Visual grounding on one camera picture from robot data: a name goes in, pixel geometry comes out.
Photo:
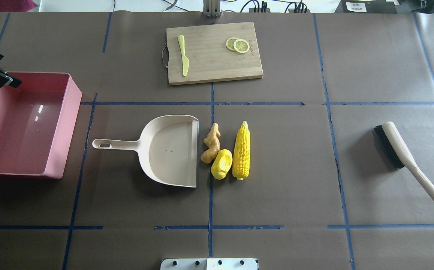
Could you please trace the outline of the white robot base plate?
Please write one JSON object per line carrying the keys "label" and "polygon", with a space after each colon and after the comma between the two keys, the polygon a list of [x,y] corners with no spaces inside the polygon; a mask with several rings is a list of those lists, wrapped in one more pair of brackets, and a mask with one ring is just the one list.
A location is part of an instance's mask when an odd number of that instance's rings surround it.
{"label": "white robot base plate", "polygon": [[256,258],[168,258],[161,270],[258,270]]}

